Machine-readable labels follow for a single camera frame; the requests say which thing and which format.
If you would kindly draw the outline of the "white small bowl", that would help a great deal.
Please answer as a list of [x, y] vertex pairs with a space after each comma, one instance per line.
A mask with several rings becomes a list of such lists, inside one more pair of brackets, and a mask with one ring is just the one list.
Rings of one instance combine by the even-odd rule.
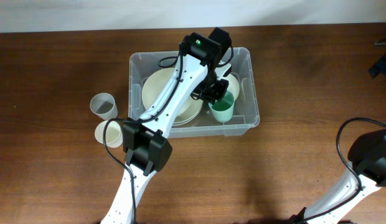
[[240, 85], [238, 80], [232, 74], [227, 75], [224, 77], [224, 79], [228, 81], [227, 90], [231, 92], [234, 97], [234, 101], [236, 101], [240, 93]]

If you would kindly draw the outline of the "mint green cup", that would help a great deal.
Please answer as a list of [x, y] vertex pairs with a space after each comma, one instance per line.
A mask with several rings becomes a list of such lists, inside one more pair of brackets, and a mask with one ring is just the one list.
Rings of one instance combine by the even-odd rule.
[[224, 97], [215, 103], [208, 103], [214, 118], [221, 123], [230, 121], [233, 116], [235, 98], [230, 91], [226, 91]]

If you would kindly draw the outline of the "beige large bowl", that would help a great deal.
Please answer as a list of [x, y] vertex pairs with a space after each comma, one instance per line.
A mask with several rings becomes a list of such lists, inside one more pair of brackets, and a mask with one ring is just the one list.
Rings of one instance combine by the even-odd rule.
[[181, 116], [178, 116], [175, 119], [173, 126], [181, 126], [183, 124], [187, 124], [190, 121], [192, 121], [199, 113], [200, 113], [200, 110], [198, 110], [195, 114], [186, 111]]
[[[164, 68], [154, 72], [144, 83], [142, 90], [142, 101], [146, 109], [148, 109], [159, 96], [162, 89], [173, 74], [173, 68]], [[193, 100], [190, 96], [179, 110], [177, 117], [183, 113], [190, 112], [195, 114], [198, 110], [201, 110], [203, 106], [202, 100]]]

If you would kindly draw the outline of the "cream white cup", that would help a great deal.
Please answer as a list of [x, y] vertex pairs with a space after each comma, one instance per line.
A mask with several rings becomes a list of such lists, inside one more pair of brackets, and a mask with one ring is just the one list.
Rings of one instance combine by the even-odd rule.
[[[101, 122], [95, 129], [95, 139], [103, 144], [103, 133], [107, 121]], [[106, 145], [111, 148], [116, 148], [123, 143], [123, 134], [120, 125], [116, 121], [112, 121], [106, 129]]]

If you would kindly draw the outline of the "grey cup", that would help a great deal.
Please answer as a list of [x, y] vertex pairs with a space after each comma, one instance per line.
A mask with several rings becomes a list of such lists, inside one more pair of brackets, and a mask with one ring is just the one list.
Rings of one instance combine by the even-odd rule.
[[90, 101], [90, 109], [94, 114], [104, 120], [118, 117], [118, 108], [115, 99], [109, 93], [96, 94]]

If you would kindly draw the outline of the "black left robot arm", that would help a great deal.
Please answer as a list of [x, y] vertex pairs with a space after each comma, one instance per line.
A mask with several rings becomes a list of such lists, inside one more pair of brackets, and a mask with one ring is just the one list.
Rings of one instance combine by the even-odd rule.
[[138, 119], [111, 118], [122, 131], [125, 161], [123, 178], [102, 223], [136, 223], [137, 206], [151, 178], [164, 168], [172, 153], [168, 136], [188, 98], [208, 103], [226, 94], [230, 62], [222, 58], [232, 49], [228, 32], [216, 27], [208, 37], [193, 32], [179, 43], [170, 67], [173, 73], [152, 105]]

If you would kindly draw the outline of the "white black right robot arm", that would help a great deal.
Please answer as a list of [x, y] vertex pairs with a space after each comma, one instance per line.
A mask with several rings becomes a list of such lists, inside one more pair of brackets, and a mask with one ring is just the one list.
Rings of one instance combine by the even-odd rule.
[[[341, 152], [341, 134], [354, 121], [380, 126], [381, 129], [359, 136], [348, 157]], [[386, 124], [370, 118], [345, 121], [336, 136], [337, 154], [346, 169], [341, 178], [315, 204], [293, 215], [292, 223], [340, 223], [360, 201], [386, 187]]]

